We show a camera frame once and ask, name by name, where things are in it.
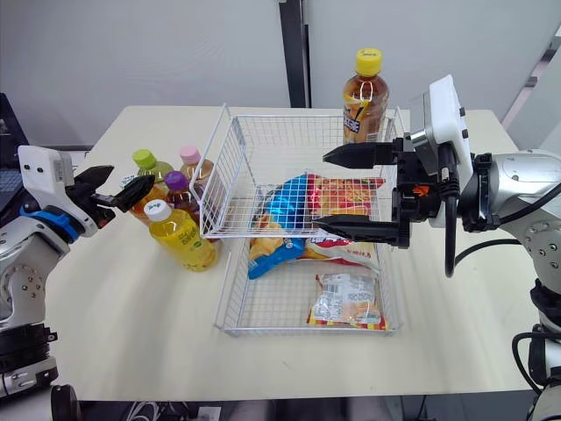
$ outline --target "black cable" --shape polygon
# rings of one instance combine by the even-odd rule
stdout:
[[[426,402],[427,402],[427,396],[423,395],[423,399],[421,401],[421,408],[419,408],[419,413],[415,417],[415,421],[418,421],[419,419],[421,419],[421,415],[423,414],[424,405],[425,405]]]
[[[446,197],[446,230],[444,247],[444,269],[449,278],[454,275],[454,256],[456,255],[456,216],[458,200],[454,196]]]
[[[454,264],[455,266],[457,266],[459,262],[465,259],[468,255],[470,255],[473,252],[477,252],[482,248],[490,247],[490,246],[498,246],[500,244],[520,245],[521,243],[517,239],[491,239],[489,241],[483,241],[482,243],[476,244],[475,246],[466,248],[462,253],[456,256],[456,259],[454,260]]]
[[[121,413],[121,417],[119,417],[119,421],[123,421],[124,414],[126,414],[131,409],[132,405],[134,405],[134,402],[130,402],[124,407],[124,410]]]
[[[536,402],[534,402],[534,406],[532,406],[532,409],[528,412],[528,415],[526,416],[526,421],[529,421],[529,419],[532,417],[535,408],[536,408]]]
[[[160,413],[160,415],[166,415],[166,411],[169,408],[169,402],[159,402],[156,404],[158,405],[158,412]]]
[[[508,224],[509,222],[515,221],[516,219],[520,219],[525,217],[526,215],[532,213],[533,211],[537,211],[546,203],[553,200],[559,193],[561,193],[561,183],[551,189],[547,194],[543,197],[540,197],[534,203],[529,204],[523,209],[516,211],[515,213],[511,213],[510,215],[506,215],[505,217],[501,218],[501,224]]]
[[[529,384],[529,386],[538,395],[540,395],[542,391],[540,390],[540,388],[537,387],[537,385],[534,383],[532,378],[529,376],[528,372],[526,371],[526,368],[524,368],[522,361],[520,360],[520,354],[518,353],[518,342],[520,342],[522,339],[531,338],[531,336],[528,335],[531,335],[532,333],[533,332],[518,333],[512,338],[512,354],[515,357],[516,366],[518,367],[518,370],[520,371],[520,374],[522,375],[526,383]]]
[[[518,353],[518,343],[522,339],[561,339],[561,333],[554,333],[554,332],[525,332],[525,333],[518,333],[512,338],[512,354],[515,357],[515,363],[518,369],[520,370],[520,374],[524,378],[527,384],[538,394],[540,395],[542,391],[539,387],[534,383],[534,381],[529,376],[528,372],[524,368],[522,361],[520,360],[520,354]]]

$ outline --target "snack bag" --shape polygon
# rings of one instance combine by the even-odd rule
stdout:
[[[378,279],[350,274],[316,275],[322,294],[309,312],[309,325],[387,330],[380,313]]]
[[[342,265],[364,266],[380,272],[374,243],[352,241],[337,236],[306,239],[304,253],[299,260],[329,260]]]
[[[367,215],[371,213],[375,190],[383,178],[324,178],[308,175],[308,207],[312,216]]]
[[[307,175],[288,180],[270,192],[254,218],[259,229],[302,229],[306,206]],[[304,252],[304,239],[255,238],[250,240],[249,279],[262,276],[279,263],[297,259]]]

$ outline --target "blue snack bag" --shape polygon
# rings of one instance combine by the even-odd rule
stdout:
[[[254,223],[260,228],[302,229],[308,176],[300,175],[282,184],[264,201]],[[304,253],[304,239],[259,237],[250,240],[248,277],[256,279],[279,263],[297,259]]]

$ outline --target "white table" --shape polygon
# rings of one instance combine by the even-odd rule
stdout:
[[[232,109],[238,113],[334,110]],[[102,192],[135,170],[149,147],[179,167],[177,150],[203,147],[219,107],[128,107],[82,164],[113,164]],[[475,153],[515,146],[491,111],[468,111]],[[506,233],[458,230],[458,251]],[[414,226],[399,251],[406,324],[392,338],[366,335],[232,338],[213,327],[226,259],[190,273],[130,215],[80,239],[47,283],[46,321],[60,379],[86,400],[229,400],[526,389],[510,341],[537,321],[535,274],[521,247],[497,246],[444,276],[444,232]]]

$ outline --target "white wire basket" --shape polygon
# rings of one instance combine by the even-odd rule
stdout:
[[[377,245],[380,263],[376,287],[377,304],[384,327],[368,330],[357,327],[309,325],[309,312],[321,294],[316,275],[370,275],[369,268],[344,266],[318,260],[290,261],[257,279],[249,279],[249,239],[230,239],[230,255],[218,302],[215,326],[231,336],[298,335],[310,333],[358,333],[391,336],[403,324],[401,286],[394,276],[392,248]]]
[[[222,140],[217,136],[219,127],[225,128]],[[402,135],[401,116],[396,110],[392,117],[385,118],[379,139],[391,141]],[[394,166],[350,170],[323,162],[324,154],[342,144],[342,114],[232,116],[224,106],[195,172],[198,174],[201,170],[204,159],[214,161],[202,196],[195,190],[195,180],[190,185],[200,205],[201,235],[211,239],[323,235],[314,219],[328,215],[310,214],[308,203],[302,203],[302,208],[297,210],[305,214],[304,219],[292,227],[256,224],[259,210],[271,192],[284,182],[305,174],[331,179],[382,178],[385,182],[373,194],[369,216],[372,220],[390,220]],[[217,149],[218,155],[212,159],[210,151]],[[337,197],[332,200],[333,206],[327,208],[336,205]]]
[[[219,129],[225,133],[220,140]],[[386,117],[379,139],[391,141],[403,135],[399,111]],[[202,196],[191,182],[201,208],[201,234],[206,238],[230,238],[229,253],[215,316],[215,326],[232,336],[348,333],[391,335],[402,324],[399,279],[394,275],[392,250],[376,245],[380,276],[377,300],[385,320],[383,329],[315,326],[308,324],[310,309],[321,290],[316,275],[347,273],[372,275],[368,268],[327,261],[292,261],[278,265],[261,277],[248,277],[249,243],[255,237],[322,237],[304,203],[303,221],[294,228],[263,228],[255,224],[266,197],[284,182],[300,175],[327,178],[383,178],[369,206],[371,220],[391,220],[394,166],[367,170],[340,168],[322,161],[325,153],[343,144],[343,116],[232,116],[223,107],[217,126],[203,152],[215,162]],[[213,160],[212,152],[217,153]]]

